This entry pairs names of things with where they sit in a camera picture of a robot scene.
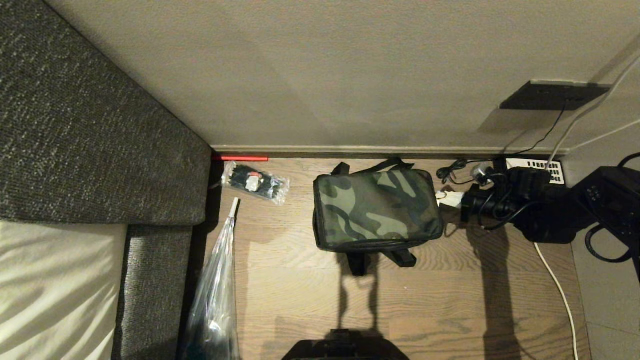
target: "wall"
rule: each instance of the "wall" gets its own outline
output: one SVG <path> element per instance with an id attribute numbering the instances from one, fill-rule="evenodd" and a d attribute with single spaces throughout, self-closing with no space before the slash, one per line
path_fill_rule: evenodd
<path id="1" fill-rule="evenodd" d="M 578 149 L 564 159 L 567 180 L 575 184 L 599 166 L 615 166 L 640 151 L 640 124 Z M 640 170 L 640 160 L 628 167 Z M 608 264 L 594 258 L 584 245 L 586 231 L 573 242 L 591 353 L 598 359 L 637 359 L 640 354 L 640 287 L 631 261 Z M 606 231 L 593 237 L 603 256 L 616 258 L 626 249 Z"/>
<path id="2" fill-rule="evenodd" d="M 523 149 L 557 112 L 504 99 L 530 79 L 610 83 L 640 46 L 636 0 L 47 2 L 221 150 Z"/>

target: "clear plastic bag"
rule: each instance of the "clear plastic bag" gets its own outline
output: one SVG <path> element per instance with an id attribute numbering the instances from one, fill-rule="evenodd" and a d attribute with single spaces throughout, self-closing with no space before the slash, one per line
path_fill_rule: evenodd
<path id="1" fill-rule="evenodd" d="M 289 179 L 229 161 L 222 174 L 222 185 L 284 204 L 289 192 Z"/>
<path id="2" fill-rule="evenodd" d="M 239 359 L 234 279 L 234 226 L 238 198 L 198 282 L 186 329 L 184 360 Z"/>

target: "white power strip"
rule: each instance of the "white power strip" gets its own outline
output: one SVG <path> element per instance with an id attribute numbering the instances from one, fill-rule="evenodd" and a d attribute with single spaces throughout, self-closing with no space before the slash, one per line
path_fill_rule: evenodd
<path id="1" fill-rule="evenodd" d="M 528 167 L 543 170 L 545 166 L 547 166 L 546 160 L 533 159 L 506 158 L 505 163 L 507 165 L 507 170 L 514 167 Z M 562 164 L 560 161 L 551 161 L 547 171 L 551 173 L 551 184 L 564 185 L 564 173 L 562 171 Z"/>

